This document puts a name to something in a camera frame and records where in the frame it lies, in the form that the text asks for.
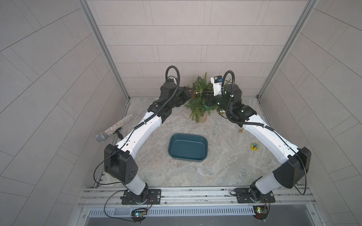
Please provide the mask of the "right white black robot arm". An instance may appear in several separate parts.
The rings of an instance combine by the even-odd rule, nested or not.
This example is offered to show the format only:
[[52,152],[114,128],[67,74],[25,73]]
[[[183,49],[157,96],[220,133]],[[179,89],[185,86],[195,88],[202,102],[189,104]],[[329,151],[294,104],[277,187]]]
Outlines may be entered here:
[[271,191],[285,187],[293,188],[301,179],[306,179],[311,161],[311,151],[287,141],[270,127],[257,112],[241,101],[241,90],[236,85],[227,84],[221,93],[214,95],[204,92],[206,106],[216,106],[226,113],[226,118],[250,132],[279,161],[280,166],[266,176],[255,180],[249,189],[253,202],[264,202]]

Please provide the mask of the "green glitter ball ornament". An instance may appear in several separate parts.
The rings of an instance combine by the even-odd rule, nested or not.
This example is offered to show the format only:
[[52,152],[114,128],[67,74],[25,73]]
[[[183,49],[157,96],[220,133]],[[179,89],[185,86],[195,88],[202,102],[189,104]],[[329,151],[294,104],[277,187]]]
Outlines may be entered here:
[[205,108],[206,111],[212,111],[212,110],[216,110],[217,106],[215,106],[215,105],[208,106],[208,105],[205,104],[204,108]]

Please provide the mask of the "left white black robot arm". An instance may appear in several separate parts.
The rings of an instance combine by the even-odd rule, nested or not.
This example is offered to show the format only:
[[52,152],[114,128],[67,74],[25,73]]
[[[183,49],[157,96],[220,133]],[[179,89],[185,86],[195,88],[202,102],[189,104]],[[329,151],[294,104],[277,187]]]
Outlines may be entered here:
[[171,115],[172,109],[185,104],[195,91],[179,87],[174,82],[165,82],[158,100],[155,100],[140,123],[116,145],[107,145],[104,150],[104,171],[119,180],[129,191],[130,199],[138,204],[145,203],[149,186],[138,174],[135,157],[147,140]]

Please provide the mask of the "shiny gold ball ornament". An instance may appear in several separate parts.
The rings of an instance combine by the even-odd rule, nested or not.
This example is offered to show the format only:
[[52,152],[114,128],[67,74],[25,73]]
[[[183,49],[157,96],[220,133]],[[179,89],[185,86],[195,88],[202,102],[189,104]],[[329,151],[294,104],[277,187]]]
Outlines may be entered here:
[[220,115],[222,115],[222,116],[226,116],[226,113],[225,113],[224,110],[219,109],[219,110],[218,110],[218,113],[219,113]]

